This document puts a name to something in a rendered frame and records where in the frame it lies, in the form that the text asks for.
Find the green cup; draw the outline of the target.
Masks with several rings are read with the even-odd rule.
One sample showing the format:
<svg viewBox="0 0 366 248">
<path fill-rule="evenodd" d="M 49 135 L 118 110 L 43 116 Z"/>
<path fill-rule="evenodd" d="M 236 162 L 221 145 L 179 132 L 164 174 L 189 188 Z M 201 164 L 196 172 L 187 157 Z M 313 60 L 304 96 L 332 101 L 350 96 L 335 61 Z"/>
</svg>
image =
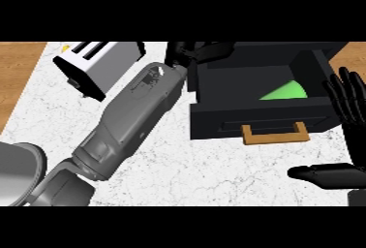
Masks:
<svg viewBox="0 0 366 248">
<path fill-rule="evenodd" d="M 295 80 L 288 81 L 279 88 L 269 92 L 261 98 L 261 101 L 306 99 L 307 93 L 303 86 Z"/>
</svg>

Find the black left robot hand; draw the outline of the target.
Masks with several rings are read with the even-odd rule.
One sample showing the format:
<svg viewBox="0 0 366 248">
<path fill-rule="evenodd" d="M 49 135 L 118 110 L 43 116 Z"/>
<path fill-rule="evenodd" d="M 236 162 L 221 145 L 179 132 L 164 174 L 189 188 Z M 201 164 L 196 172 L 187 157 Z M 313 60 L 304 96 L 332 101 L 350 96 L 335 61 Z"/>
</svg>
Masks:
<svg viewBox="0 0 366 248">
<path fill-rule="evenodd" d="M 195 42 L 168 42 L 164 64 L 187 68 L 192 61 L 202 64 L 223 59 L 230 56 L 233 50 L 235 42 L 205 42 L 201 47 L 196 47 Z"/>
</svg>

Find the black drawer cabinet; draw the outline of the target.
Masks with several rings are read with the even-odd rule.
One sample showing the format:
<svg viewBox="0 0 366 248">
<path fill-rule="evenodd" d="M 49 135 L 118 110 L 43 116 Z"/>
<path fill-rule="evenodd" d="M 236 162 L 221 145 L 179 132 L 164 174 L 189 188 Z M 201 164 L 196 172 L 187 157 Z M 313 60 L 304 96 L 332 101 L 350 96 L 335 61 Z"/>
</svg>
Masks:
<svg viewBox="0 0 366 248">
<path fill-rule="evenodd" d="M 192 67 L 201 104 L 255 101 L 294 80 L 307 97 L 326 95 L 322 82 L 334 69 L 329 60 L 347 42 L 238 42 L 223 59 Z"/>
</svg>

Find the black drawer front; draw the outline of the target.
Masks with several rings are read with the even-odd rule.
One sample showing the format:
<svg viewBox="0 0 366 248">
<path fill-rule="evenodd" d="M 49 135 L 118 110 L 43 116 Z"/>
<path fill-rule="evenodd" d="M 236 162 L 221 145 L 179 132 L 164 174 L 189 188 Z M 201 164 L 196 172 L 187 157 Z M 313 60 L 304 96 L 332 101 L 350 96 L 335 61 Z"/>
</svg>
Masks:
<svg viewBox="0 0 366 248">
<path fill-rule="evenodd" d="M 242 126 L 249 125 L 255 135 L 283 134 L 303 122 L 308 133 L 322 133 L 339 124 L 328 97 L 251 101 L 233 107 L 190 105 L 190 139 L 238 138 Z"/>
</svg>

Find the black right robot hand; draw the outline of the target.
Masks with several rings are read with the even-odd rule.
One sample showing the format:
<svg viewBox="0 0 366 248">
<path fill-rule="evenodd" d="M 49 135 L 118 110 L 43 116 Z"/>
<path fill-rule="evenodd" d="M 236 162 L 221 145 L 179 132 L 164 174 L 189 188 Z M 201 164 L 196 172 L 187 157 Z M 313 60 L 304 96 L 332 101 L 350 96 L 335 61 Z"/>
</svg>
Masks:
<svg viewBox="0 0 366 248">
<path fill-rule="evenodd" d="M 320 164 L 289 168 L 288 176 L 326 190 L 366 189 L 366 83 L 347 67 L 323 81 L 351 163 Z"/>
</svg>

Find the white toaster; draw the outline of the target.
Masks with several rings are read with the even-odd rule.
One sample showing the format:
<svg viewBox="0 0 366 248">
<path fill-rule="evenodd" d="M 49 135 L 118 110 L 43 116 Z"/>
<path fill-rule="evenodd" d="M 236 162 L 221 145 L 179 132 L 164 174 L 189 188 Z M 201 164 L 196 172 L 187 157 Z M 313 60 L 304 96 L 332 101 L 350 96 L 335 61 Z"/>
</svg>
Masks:
<svg viewBox="0 0 366 248">
<path fill-rule="evenodd" d="M 143 42 L 78 42 L 53 62 L 68 84 L 99 102 L 121 76 L 146 54 Z"/>
</svg>

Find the grey round object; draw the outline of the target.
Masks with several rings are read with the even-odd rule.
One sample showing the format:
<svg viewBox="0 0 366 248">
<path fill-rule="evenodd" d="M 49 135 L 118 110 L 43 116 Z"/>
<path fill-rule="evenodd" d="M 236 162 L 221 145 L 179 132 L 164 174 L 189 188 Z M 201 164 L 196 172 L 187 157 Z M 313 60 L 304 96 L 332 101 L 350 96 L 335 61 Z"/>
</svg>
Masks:
<svg viewBox="0 0 366 248">
<path fill-rule="evenodd" d="M 0 141 L 0 206 L 25 204 L 46 170 L 47 157 L 37 145 Z"/>
</svg>

